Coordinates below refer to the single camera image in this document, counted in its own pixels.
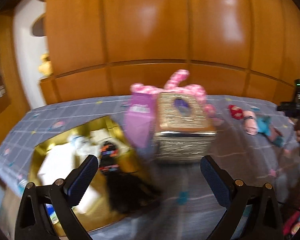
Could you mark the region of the wooden wardrobe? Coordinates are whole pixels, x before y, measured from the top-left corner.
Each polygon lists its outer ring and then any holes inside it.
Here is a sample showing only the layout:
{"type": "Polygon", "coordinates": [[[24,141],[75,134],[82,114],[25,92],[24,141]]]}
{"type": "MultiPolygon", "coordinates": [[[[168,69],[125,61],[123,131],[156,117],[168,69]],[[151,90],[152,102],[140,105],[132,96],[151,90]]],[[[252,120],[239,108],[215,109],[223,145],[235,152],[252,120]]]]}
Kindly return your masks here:
{"type": "Polygon", "coordinates": [[[46,0],[46,103],[162,87],[179,69],[210,95],[290,100],[300,78],[292,0],[46,0]]]}

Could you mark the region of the white socks blue band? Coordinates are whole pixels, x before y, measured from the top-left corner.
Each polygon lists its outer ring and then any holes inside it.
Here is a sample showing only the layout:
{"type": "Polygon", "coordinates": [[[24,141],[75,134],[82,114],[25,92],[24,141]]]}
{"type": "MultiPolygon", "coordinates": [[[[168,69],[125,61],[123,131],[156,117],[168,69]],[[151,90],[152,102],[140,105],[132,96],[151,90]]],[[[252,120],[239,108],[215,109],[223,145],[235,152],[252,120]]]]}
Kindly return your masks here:
{"type": "Polygon", "coordinates": [[[75,154],[83,161],[88,155],[94,155],[95,157],[100,157],[100,150],[98,145],[94,145],[89,138],[72,134],[68,136],[68,143],[72,146],[75,154]]]}

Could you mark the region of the blue plush bear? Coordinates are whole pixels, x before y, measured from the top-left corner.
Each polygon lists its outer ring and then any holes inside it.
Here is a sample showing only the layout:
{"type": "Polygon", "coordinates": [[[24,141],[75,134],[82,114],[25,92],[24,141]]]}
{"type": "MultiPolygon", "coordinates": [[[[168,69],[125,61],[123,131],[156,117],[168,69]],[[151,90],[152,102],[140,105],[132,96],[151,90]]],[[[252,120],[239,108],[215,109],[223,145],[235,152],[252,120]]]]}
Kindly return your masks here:
{"type": "Polygon", "coordinates": [[[273,145],[277,147],[283,146],[283,135],[274,127],[270,116],[257,116],[256,123],[258,127],[258,133],[264,135],[273,145]]]}

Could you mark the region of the red small sock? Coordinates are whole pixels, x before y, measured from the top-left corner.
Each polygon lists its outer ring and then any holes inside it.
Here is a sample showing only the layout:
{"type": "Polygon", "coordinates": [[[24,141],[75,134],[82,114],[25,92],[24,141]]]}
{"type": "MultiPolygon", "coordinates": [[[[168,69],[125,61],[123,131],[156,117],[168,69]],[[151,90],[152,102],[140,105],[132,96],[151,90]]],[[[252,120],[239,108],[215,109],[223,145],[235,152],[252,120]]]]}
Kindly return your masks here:
{"type": "Polygon", "coordinates": [[[238,107],[236,105],[229,105],[228,109],[232,118],[236,120],[243,119],[243,109],[241,109],[241,107],[238,107]]]}

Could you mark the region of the gold storage box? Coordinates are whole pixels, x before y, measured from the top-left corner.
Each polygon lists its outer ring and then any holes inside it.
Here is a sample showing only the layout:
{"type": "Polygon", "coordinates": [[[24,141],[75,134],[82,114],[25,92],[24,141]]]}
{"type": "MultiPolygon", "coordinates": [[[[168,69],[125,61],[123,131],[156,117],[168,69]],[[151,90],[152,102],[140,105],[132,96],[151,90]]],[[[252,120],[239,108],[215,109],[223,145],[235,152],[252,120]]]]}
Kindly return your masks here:
{"type": "MultiPolygon", "coordinates": [[[[126,153],[120,153],[116,158],[121,169],[126,173],[130,172],[132,175],[150,183],[152,179],[147,166],[145,166],[141,158],[137,155],[134,148],[130,146],[120,125],[109,116],[103,116],[86,122],[85,124],[55,135],[35,146],[29,168],[28,180],[34,182],[37,186],[42,185],[43,179],[39,176],[39,169],[46,160],[48,153],[55,149],[56,146],[65,144],[70,135],[92,137],[90,133],[98,129],[105,129],[112,137],[128,146],[128,151],[126,153]]],[[[85,213],[81,214],[77,209],[74,210],[74,214],[77,216],[83,228],[85,228],[88,233],[93,233],[124,219],[126,215],[112,210],[110,207],[105,176],[97,171],[95,167],[89,170],[88,167],[91,166],[91,163],[83,165],[83,168],[80,168],[78,156],[72,157],[71,161],[74,163],[74,167],[79,169],[75,184],[77,186],[82,184],[85,190],[90,186],[100,194],[98,199],[92,201],[88,211],[85,211],[85,213]]]]}

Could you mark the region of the purple cardboard box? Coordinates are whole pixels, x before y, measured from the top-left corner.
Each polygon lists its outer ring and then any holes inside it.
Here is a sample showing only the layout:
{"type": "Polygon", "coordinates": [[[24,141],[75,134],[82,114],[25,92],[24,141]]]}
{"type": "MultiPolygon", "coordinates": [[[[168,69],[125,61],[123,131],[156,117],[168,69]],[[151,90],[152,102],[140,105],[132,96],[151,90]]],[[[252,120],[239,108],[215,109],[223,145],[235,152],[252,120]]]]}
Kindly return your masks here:
{"type": "Polygon", "coordinates": [[[124,117],[125,135],[138,148],[146,148],[153,135],[156,98],[151,94],[134,92],[124,117]]]}

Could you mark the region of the silver embossed tissue box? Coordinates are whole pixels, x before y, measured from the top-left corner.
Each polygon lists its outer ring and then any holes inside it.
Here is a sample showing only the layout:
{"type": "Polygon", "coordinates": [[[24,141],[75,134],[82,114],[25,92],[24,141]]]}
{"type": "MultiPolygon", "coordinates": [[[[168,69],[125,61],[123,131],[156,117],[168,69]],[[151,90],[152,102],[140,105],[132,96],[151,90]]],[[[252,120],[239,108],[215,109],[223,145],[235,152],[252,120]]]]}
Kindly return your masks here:
{"type": "Polygon", "coordinates": [[[194,96],[160,93],[153,140],[154,157],[165,163],[196,163],[206,154],[217,130],[194,96]]]}

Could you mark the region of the wooden shelf door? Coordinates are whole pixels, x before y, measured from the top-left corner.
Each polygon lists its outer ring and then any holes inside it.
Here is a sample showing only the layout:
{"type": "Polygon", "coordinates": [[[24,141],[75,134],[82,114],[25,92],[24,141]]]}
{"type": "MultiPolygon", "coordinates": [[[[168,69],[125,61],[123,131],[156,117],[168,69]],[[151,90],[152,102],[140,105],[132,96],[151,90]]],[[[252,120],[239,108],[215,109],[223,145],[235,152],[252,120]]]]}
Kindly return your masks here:
{"type": "Polygon", "coordinates": [[[15,58],[13,10],[5,10],[0,12],[0,145],[29,110],[15,58]]]}

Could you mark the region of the yellow duck plush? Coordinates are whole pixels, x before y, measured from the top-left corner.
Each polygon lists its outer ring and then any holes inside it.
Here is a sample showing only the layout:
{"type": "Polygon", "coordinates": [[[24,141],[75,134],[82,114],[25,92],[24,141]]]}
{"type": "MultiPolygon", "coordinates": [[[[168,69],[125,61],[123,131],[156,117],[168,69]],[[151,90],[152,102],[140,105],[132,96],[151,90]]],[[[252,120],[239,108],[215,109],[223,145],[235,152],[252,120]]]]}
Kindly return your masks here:
{"type": "Polygon", "coordinates": [[[42,64],[38,67],[38,71],[43,76],[51,76],[53,74],[53,69],[50,61],[49,53],[44,53],[40,56],[42,64]]]}

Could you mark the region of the pink towel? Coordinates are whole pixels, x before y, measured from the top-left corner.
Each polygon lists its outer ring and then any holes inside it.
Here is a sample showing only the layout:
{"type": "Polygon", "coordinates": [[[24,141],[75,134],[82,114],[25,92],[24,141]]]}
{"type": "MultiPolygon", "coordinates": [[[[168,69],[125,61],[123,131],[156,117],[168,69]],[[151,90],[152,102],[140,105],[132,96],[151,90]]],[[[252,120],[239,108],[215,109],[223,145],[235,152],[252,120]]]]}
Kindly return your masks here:
{"type": "Polygon", "coordinates": [[[256,115],[253,111],[243,112],[243,126],[248,135],[256,135],[258,133],[256,115]]]}

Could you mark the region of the black braided hair wig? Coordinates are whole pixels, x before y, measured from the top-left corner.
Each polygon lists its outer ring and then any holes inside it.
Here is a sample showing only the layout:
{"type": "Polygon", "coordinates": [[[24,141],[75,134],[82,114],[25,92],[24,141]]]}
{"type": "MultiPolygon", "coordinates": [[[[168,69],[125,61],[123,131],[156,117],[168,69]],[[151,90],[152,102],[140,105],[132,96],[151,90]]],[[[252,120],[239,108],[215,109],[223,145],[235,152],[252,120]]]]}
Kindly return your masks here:
{"type": "Polygon", "coordinates": [[[100,148],[98,171],[106,178],[110,207],[128,215],[137,211],[147,211],[160,204],[161,190],[135,176],[124,172],[116,161],[119,149],[109,141],[100,148]]]}

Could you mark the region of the pink white spotted plush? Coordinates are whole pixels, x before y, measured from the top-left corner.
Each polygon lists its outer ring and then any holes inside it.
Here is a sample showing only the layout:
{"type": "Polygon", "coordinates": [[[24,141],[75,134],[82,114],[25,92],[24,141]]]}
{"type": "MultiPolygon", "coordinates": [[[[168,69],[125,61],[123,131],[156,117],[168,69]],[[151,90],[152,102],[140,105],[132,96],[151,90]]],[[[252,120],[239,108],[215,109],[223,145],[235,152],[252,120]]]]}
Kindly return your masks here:
{"type": "Polygon", "coordinates": [[[179,69],[171,75],[163,88],[144,85],[142,83],[134,83],[130,86],[130,91],[132,93],[148,94],[152,96],[158,96],[163,92],[191,95],[194,96],[209,117],[214,117],[216,109],[213,105],[206,102],[206,91],[203,86],[197,84],[190,84],[184,87],[179,86],[181,82],[188,78],[189,74],[188,70],[179,69]]]}

